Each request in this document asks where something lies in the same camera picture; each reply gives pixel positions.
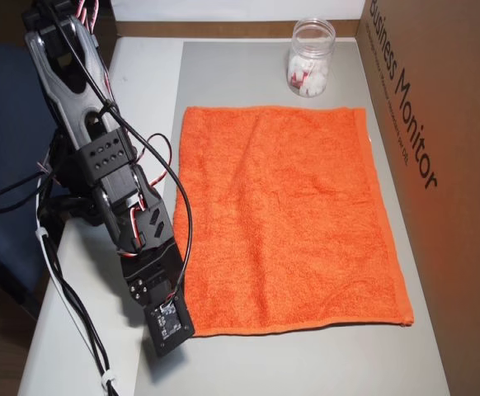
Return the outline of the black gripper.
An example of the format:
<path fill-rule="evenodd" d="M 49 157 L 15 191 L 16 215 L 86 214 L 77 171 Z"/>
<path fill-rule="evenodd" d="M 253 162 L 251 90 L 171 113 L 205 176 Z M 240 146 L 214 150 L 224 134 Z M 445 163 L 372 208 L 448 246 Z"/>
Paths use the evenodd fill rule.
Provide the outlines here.
<path fill-rule="evenodd" d="M 174 238 L 136 257 L 121 257 L 120 263 L 132 299 L 142 307 L 153 308 L 167 301 L 183 267 Z"/>

